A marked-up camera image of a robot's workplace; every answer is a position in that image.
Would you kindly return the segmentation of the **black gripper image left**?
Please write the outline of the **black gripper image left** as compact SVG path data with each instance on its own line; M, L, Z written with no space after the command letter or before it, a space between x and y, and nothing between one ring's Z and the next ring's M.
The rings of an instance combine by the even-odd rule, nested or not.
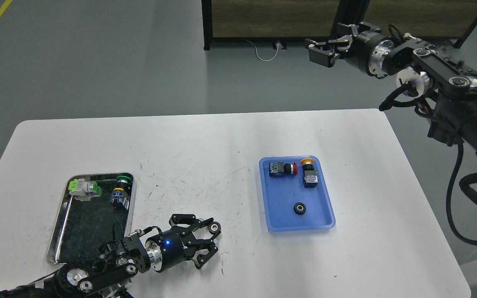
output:
M194 214L172 214L169 219L171 229L145 242L151 269L161 273L187 261L192 261L195 268L201 269L217 253L214 240L221 232L211 234L209 239L197 239L195 232L207 228L212 222L216 221L213 218L199 219Z

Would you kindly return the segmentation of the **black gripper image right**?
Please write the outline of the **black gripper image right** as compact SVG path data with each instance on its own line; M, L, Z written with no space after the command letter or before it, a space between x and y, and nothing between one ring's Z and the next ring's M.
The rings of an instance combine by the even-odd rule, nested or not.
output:
M337 60L344 59L350 66L377 79L388 76L385 59L395 47L392 39L382 34L381 27L368 22L337 23L337 39L323 42L305 39L304 42L310 62L330 68Z

